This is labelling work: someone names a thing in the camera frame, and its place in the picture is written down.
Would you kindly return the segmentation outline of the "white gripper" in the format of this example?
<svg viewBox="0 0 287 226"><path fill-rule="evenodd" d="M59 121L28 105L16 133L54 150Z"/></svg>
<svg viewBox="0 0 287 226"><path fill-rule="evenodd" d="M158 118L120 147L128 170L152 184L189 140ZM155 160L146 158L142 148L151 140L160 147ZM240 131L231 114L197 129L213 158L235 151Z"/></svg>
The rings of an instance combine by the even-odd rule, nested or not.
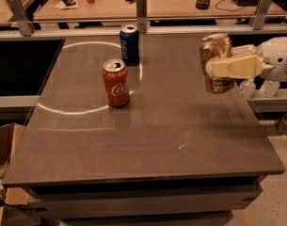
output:
<svg viewBox="0 0 287 226"><path fill-rule="evenodd" d="M210 76L287 82L287 37L232 48L233 57L214 57L205 65Z"/></svg>

